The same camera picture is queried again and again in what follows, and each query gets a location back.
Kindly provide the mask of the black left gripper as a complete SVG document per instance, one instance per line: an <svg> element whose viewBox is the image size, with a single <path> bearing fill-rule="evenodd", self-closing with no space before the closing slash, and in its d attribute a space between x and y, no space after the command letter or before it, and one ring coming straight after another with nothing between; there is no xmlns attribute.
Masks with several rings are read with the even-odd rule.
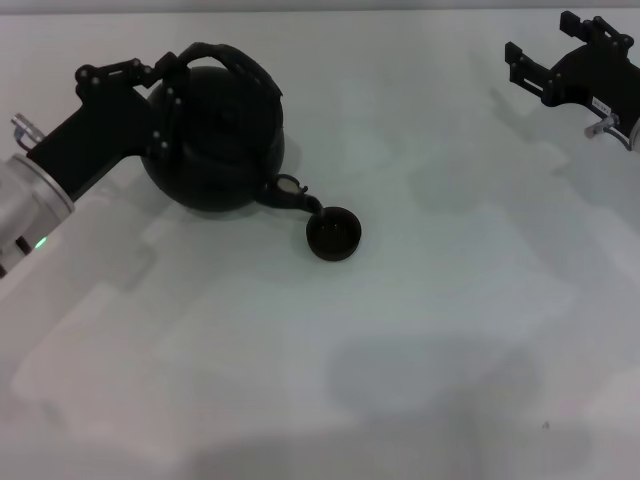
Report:
<svg viewBox="0 0 640 480"><path fill-rule="evenodd" d="M84 195L118 162L130 156L168 161L181 140L186 88L164 80L178 65L169 52L153 66L139 59L75 73L81 107L35 147L28 158L69 196ZM163 80L148 100L134 87Z"/></svg>

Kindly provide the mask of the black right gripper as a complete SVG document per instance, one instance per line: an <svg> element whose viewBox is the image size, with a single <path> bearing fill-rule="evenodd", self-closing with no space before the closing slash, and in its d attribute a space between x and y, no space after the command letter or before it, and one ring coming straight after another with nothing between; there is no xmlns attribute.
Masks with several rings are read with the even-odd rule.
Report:
<svg viewBox="0 0 640 480"><path fill-rule="evenodd" d="M560 15L559 28L587 44L616 50L632 47L629 35L618 32L600 16L581 20L566 10ZM504 52L509 81L548 107L577 104L596 111L596 99L618 116L620 126L634 126L639 120L639 68L623 54L593 45L566 54L549 70L507 42Z"/></svg>

